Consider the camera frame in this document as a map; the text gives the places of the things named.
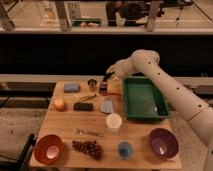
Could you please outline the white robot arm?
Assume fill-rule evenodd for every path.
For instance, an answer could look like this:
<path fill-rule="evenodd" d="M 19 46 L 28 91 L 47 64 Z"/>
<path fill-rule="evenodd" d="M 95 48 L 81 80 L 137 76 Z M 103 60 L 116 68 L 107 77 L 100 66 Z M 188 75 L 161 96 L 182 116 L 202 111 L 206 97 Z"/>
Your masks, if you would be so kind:
<path fill-rule="evenodd" d="M 153 50 L 136 50 L 130 57 L 118 60 L 106 73 L 124 79 L 136 73 L 147 76 L 188 123 L 208 148 L 203 171 L 213 171 L 213 108 L 158 65 L 160 56 Z"/>

